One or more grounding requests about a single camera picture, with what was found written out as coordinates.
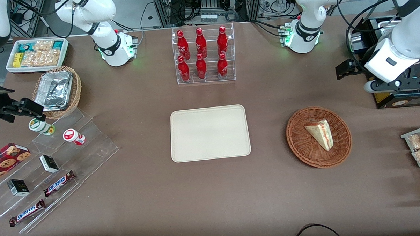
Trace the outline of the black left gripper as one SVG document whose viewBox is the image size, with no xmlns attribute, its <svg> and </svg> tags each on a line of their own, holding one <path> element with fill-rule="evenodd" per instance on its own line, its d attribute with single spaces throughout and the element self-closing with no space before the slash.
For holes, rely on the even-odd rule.
<svg viewBox="0 0 420 236">
<path fill-rule="evenodd" d="M 360 74 L 363 74 L 366 77 L 370 76 L 368 70 L 360 63 L 360 61 L 353 61 L 352 59 L 347 59 L 336 66 L 337 80 L 341 80 L 350 75 Z"/>
</svg>

